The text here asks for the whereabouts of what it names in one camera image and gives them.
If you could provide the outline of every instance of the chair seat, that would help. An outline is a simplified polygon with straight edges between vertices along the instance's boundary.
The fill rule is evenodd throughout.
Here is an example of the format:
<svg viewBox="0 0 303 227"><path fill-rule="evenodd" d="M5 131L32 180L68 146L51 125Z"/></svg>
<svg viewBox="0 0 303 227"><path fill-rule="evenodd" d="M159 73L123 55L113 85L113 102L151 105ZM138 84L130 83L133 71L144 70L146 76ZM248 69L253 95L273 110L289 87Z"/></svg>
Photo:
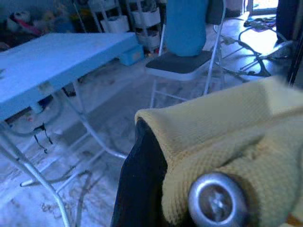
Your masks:
<svg viewBox="0 0 303 227"><path fill-rule="evenodd" d="M211 51L201 51L194 57L179 57L168 52L147 63L146 72L169 79L191 80L196 77L197 70L211 57Z"/></svg>

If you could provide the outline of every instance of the blue cushion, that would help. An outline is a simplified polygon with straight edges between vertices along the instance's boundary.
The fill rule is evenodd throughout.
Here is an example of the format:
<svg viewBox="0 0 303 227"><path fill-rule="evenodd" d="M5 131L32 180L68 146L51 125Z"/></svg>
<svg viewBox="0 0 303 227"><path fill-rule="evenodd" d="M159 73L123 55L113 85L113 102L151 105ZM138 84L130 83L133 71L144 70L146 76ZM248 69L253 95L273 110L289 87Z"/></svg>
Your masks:
<svg viewBox="0 0 303 227"><path fill-rule="evenodd" d="M208 0L168 0L166 45L181 57L199 55L206 42Z"/></svg>

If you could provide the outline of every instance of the metal button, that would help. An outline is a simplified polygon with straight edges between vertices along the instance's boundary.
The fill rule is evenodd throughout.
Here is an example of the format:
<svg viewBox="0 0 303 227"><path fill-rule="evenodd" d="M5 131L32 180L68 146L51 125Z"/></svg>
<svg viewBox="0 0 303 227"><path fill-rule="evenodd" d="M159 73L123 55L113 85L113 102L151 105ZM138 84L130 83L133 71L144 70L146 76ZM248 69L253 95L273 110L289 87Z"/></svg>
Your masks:
<svg viewBox="0 0 303 227"><path fill-rule="evenodd" d="M247 216L241 188L220 173L203 175L192 184L188 208L199 227L242 227Z"/></svg>

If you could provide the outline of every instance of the light blue table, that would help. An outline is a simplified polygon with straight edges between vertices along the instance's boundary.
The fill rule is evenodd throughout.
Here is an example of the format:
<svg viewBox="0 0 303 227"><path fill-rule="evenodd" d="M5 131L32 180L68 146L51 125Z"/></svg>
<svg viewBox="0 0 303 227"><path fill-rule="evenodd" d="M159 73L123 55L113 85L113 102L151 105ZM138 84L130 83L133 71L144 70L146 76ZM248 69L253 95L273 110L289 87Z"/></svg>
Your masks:
<svg viewBox="0 0 303 227"><path fill-rule="evenodd" d="M116 157L126 158L125 155L112 151L106 146L102 138L92 129L86 116L83 100L79 93L78 78L86 73L104 65L122 53L137 45L134 33L110 34L48 34L33 41L0 53L0 122L34 105L43 98L53 95L55 100L63 99L69 107L79 116L80 121L103 148L103 151ZM81 110L78 110L60 90L73 82ZM14 145L6 133L30 137L39 133L41 129L28 132L12 132L5 124L0 125L0 149L11 163L28 174L32 180L24 182L21 186L34 183L42 184L56 199L64 225L70 226L64 204L59 191L66 186L77 174L73 174L57 190L47 181L37 168Z"/></svg>

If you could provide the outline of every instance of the yellow knit fabric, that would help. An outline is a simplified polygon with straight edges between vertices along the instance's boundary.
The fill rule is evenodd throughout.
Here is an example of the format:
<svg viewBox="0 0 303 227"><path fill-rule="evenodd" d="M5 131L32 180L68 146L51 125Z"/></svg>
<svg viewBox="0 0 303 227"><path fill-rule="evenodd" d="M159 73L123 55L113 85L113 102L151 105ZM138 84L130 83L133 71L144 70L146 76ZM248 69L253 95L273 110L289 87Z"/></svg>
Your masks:
<svg viewBox="0 0 303 227"><path fill-rule="evenodd" d="M252 226L285 222L300 196L303 93L276 78L164 109L141 110L168 163L162 208L178 225L192 182L228 174L247 196ZM301 203L293 214L303 217Z"/></svg>

